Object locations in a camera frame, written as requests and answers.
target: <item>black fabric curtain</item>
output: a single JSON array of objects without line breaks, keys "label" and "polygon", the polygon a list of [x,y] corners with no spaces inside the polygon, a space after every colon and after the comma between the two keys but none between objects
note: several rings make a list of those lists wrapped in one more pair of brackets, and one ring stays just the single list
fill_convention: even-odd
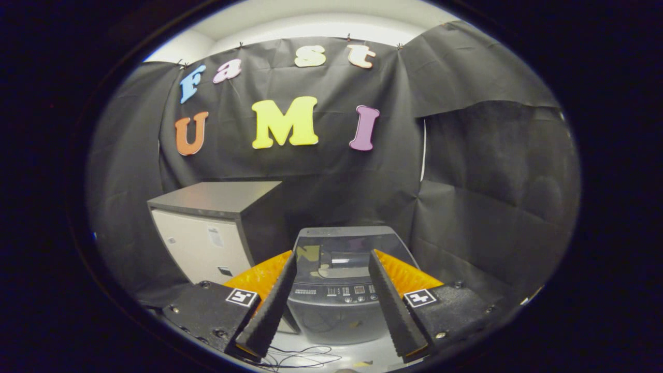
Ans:
[{"label": "black fabric curtain", "polygon": [[[349,63],[349,44],[368,46],[373,67]],[[295,65],[308,45],[324,47],[323,65]],[[214,84],[216,69],[236,58],[241,73]],[[181,104],[180,81],[202,65],[197,92]],[[274,100],[285,113],[302,96],[318,101],[318,143],[254,149],[251,106]],[[370,151],[349,146],[360,105],[380,111]],[[204,144],[183,156],[174,124],[199,112],[209,113]],[[118,282],[147,302],[186,278],[146,201],[202,181],[282,180],[291,240],[307,226],[388,225],[422,269],[486,297],[540,287],[577,213],[578,160],[559,104],[517,56],[460,21],[400,49],[313,37],[243,46],[187,68],[144,63],[97,128],[91,223]],[[189,139],[194,132],[189,125]]]}]

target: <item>foam letter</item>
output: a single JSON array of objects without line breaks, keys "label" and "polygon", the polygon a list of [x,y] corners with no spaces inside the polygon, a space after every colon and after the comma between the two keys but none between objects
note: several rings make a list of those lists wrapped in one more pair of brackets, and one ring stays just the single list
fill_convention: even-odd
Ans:
[{"label": "foam letter", "polygon": [[327,58],[324,53],[325,48],[320,45],[307,45],[299,48],[295,54],[297,58],[294,59],[294,64],[299,67],[307,66],[320,66]]},{"label": "foam letter", "polygon": [[191,144],[186,141],[186,128],[189,126],[191,118],[182,118],[175,122],[175,144],[177,144],[177,151],[181,155],[196,154],[203,146],[203,141],[205,140],[205,118],[209,114],[208,112],[200,112],[194,115],[196,138]]},{"label": "foam letter", "polygon": [[256,134],[253,147],[264,149],[271,147],[274,140],[269,138],[269,131],[279,145],[286,143],[292,129],[290,143],[293,145],[313,145],[318,143],[318,136],[313,132],[313,107],[318,99],[310,96],[297,97],[283,115],[272,100],[258,101],[251,106],[256,112]]},{"label": "foam letter", "polygon": [[357,113],[359,113],[357,133],[355,134],[355,139],[350,141],[350,147],[354,150],[368,151],[373,148],[371,134],[373,133],[375,119],[380,116],[380,112],[377,109],[360,105],[357,106]]},{"label": "foam letter", "polygon": [[219,84],[226,79],[232,79],[239,75],[239,73],[242,72],[242,69],[239,68],[241,63],[242,60],[236,58],[219,66],[217,69],[218,73],[214,76],[214,79],[212,79],[212,83]]},{"label": "foam letter", "polygon": [[350,54],[347,55],[350,63],[363,68],[373,67],[372,63],[366,61],[366,56],[375,57],[375,52],[369,50],[367,45],[348,45],[347,47],[350,48]]},{"label": "foam letter", "polygon": [[200,83],[200,73],[203,71],[205,71],[205,65],[200,65],[191,74],[182,79],[180,82],[180,85],[182,86],[182,99],[180,100],[180,104],[183,104],[196,93],[198,89],[194,86],[197,86],[198,83]]}]

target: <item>white cabinet door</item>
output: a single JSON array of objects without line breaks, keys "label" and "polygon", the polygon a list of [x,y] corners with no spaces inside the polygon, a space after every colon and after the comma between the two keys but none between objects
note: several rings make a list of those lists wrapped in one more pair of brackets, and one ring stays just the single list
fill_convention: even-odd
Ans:
[{"label": "white cabinet door", "polygon": [[170,255],[192,283],[224,283],[251,268],[234,222],[163,210],[152,210],[152,216]]}]

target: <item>washing machine control panel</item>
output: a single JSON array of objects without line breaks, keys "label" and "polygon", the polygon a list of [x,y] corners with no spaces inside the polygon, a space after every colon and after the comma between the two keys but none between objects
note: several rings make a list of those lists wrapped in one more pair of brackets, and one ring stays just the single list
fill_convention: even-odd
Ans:
[{"label": "washing machine control panel", "polygon": [[294,283],[290,290],[293,301],[315,302],[328,305],[377,302],[377,294],[372,283],[351,285],[312,285]]}]

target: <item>gray cabinet top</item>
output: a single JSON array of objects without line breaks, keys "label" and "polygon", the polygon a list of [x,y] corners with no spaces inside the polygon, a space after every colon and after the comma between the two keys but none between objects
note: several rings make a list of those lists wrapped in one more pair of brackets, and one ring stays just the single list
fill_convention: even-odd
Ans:
[{"label": "gray cabinet top", "polygon": [[248,209],[280,181],[198,183],[147,201],[151,208],[184,214],[233,218]]}]

